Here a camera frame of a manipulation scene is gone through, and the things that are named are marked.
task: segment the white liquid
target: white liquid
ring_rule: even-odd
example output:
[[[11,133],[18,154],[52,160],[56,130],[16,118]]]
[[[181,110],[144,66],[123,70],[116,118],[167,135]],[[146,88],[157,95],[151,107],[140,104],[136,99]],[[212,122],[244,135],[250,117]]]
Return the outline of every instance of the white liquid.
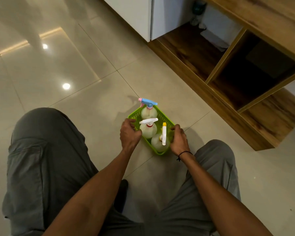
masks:
[[[149,118],[157,118],[157,111],[155,108],[148,109],[147,107],[143,108],[141,111],[142,120]]]
[[[166,145],[163,146],[163,143],[159,140],[159,137],[161,134],[156,134],[152,140],[151,140],[151,145],[158,151],[158,152],[164,152],[167,150],[167,148],[170,145],[170,142],[168,138],[166,138]]]
[[[148,127],[146,124],[141,124],[140,129],[142,131],[142,136],[146,139],[152,138],[157,132],[157,126],[153,124],[152,127]]]

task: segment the plastic bottle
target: plastic bottle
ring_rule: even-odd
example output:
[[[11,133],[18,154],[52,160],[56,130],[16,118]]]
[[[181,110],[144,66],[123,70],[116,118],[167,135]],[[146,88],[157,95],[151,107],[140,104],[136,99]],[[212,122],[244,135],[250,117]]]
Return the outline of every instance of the plastic bottle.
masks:
[[[156,134],[157,126],[153,124],[156,121],[158,121],[158,118],[145,119],[139,122],[143,137],[150,139]]]
[[[193,26],[198,25],[202,19],[202,13],[205,11],[206,2],[202,0],[196,0],[192,6],[193,17],[190,20],[190,24]]]
[[[140,107],[143,107],[145,104],[147,105],[141,111],[141,117],[143,120],[157,117],[157,111],[155,108],[153,108],[153,105],[157,105],[156,102],[153,102],[153,101],[151,101],[149,99],[145,99],[145,98],[139,98],[139,101],[141,102]]]
[[[164,152],[170,145],[170,142],[166,136],[166,123],[163,123],[162,134],[156,134],[151,140],[152,146],[158,152]]]

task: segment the person's left hand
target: person's left hand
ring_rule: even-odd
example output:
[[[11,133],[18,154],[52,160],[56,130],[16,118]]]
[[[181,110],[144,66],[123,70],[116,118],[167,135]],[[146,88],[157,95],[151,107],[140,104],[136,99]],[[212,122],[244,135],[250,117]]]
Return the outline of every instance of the person's left hand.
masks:
[[[122,149],[134,149],[139,143],[142,131],[139,129],[138,131],[134,130],[135,119],[126,118],[121,125],[120,129],[120,140]]]

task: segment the black bracelet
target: black bracelet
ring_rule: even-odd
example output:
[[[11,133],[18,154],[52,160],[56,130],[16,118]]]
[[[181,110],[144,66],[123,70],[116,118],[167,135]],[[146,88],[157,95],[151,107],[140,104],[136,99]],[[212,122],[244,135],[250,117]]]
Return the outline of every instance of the black bracelet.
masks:
[[[183,154],[183,153],[185,153],[185,152],[189,152],[189,151],[184,151],[184,152],[182,152],[181,154]],[[191,155],[193,155],[191,152],[189,152],[189,153],[190,153]],[[178,155],[178,158],[177,158],[178,161],[181,160],[181,159],[180,159],[180,155],[181,155],[181,154]]]

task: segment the person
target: person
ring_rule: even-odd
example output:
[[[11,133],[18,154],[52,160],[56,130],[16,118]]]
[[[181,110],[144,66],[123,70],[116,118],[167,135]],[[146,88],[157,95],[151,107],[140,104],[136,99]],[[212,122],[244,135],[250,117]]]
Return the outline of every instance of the person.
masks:
[[[2,211],[11,234],[193,236],[217,230],[222,236],[272,235],[240,202],[230,147],[211,140],[193,155],[179,125],[170,148],[188,172],[177,195],[148,222],[133,222],[118,212],[113,205],[124,200],[116,196],[124,195],[120,184],[142,135],[134,122],[122,123],[122,150],[98,171],[84,136],[66,115],[53,108],[26,113],[15,126],[8,155]]]

